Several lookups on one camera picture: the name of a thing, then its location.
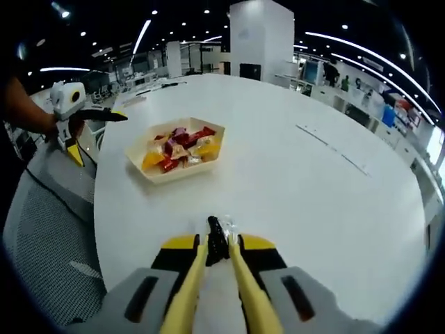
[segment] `gray office chair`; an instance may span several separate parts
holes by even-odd
[[[26,171],[3,231],[3,244],[36,305],[57,325],[85,321],[99,311],[106,293],[93,229],[95,168],[83,155],[80,168],[57,147],[42,144]]]

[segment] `black ceiling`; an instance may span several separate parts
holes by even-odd
[[[355,42],[396,63],[426,90],[432,84],[432,88],[436,89],[430,94],[439,104],[445,105],[445,100],[437,94],[441,81],[439,73],[435,70],[438,64],[437,55],[427,48],[421,28],[410,21],[410,14],[406,10],[400,10],[403,7],[400,7],[397,1],[391,1],[388,6],[383,6],[383,1],[379,1],[380,6],[377,6],[376,1],[378,0],[374,3],[371,3],[371,0],[277,0],[295,13],[296,43],[302,40],[309,50],[317,49],[318,55],[326,55],[328,50],[325,46],[329,44],[330,52],[356,59],[359,54],[356,49],[338,42],[327,42],[321,38],[307,36],[305,31],[324,33]],[[107,47],[113,48],[108,56],[122,58],[130,55],[147,19],[151,19],[152,23],[138,51],[149,51],[153,47],[162,48],[162,38],[165,38],[165,41],[192,40],[194,35],[197,40],[223,35],[223,42],[229,44],[229,28],[225,29],[224,25],[230,27],[227,13],[230,4],[234,2],[239,1],[58,0],[57,3],[71,13],[67,19],[62,19],[60,13],[51,7],[50,1],[29,1],[26,5],[16,1],[13,3],[15,8],[6,13],[9,18],[6,30],[14,27],[8,37],[20,40],[26,45],[24,71],[32,71],[33,75],[25,76],[23,80],[26,87],[35,88],[41,84],[49,85],[55,77],[69,79],[73,75],[72,72],[39,73],[42,67],[100,69],[106,59],[103,56],[94,58],[92,54]],[[24,6],[28,8],[26,13],[22,10]],[[204,14],[206,8],[210,10],[209,14]],[[158,14],[152,15],[155,9]],[[406,19],[403,25],[393,14],[389,14],[389,9],[392,13],[395,9],[399,18]],[[343,30],[342,24],[347,24],[348,30]],[[85,37],[80,36],[82,31],[86,32]],[[412,59],[406,31],[414,48]],[[46,42],[37,47],[37,42],[43,38]],[[120,48],[120,45],[127,43],[131,43],[131,46]],[[131,51],[120,53],[120,50],[128,48]],[[399,54],[402,52],[408,55],[407,59],[400,58]],[[394,73],[393,81],[409,94],[419,95],[419,103],[424,108],[434,109],[403,76],[386,65],[384,68],[384,74]]]

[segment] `white desk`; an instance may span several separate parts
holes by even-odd
[[[219,74],[184,80],[123,109],[128,121],[107,124],[95,189],[106,288],[150,267],[161,244],[194,232],[198,218],[204,227],[207,215],[229,214],[240,231],[271,240],[288,266],[331,289],[352,317],[391,317],[426,255],[421,194],[402,159],[354,120],[304,95]],[[150,125],[187,116],[225,126],[217,169],[150,186],[124,149]]]

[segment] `white pillar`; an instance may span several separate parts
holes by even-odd
[[[182,75],[181,51],[179,41],[167,43],[167,68],[170,78],[180,77]]]
[[[249,0],[230,6],[232,75],[242,63],[261,66],[261,80],[275,83],[275,74],[292,61],[293,12],[272,0]]]

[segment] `beige paper tray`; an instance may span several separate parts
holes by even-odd
[[[205,122],[197,118],[182,118],[179,120],[173,120],[168,123],[163,123],[148,128],[148,130],[145,132],[143,136],[136,139],[133,145],[125,150],[125,154],[127,158],[132,162],[132,164],[153,184],[161,184],[173,180],[178,180],[190,175],[204,172],[206,170],[212,170],[216,165],[216,161],[218,160],[220,154],[219,151],[215,155],[214,160],[204,162],[203,164],[199,164],[196,166],[182,168],[182,164],[179,164],[179,166],[176,167],[174,170],[165,174],[161,172],[158,166],[155,166],[144,172],[141,169],[141,166],[144,156],[147,153],[148,141],[154,139],[154,137],[159,134],[172,132],[177,127],[185,127],[189,134],[200,131],[202,130],[203,127],[209,127],[210,129],[216,131],[215,137],[221,143],[223,142],[223,136],[225,131],[224,127],[221,127],[213,123]]]

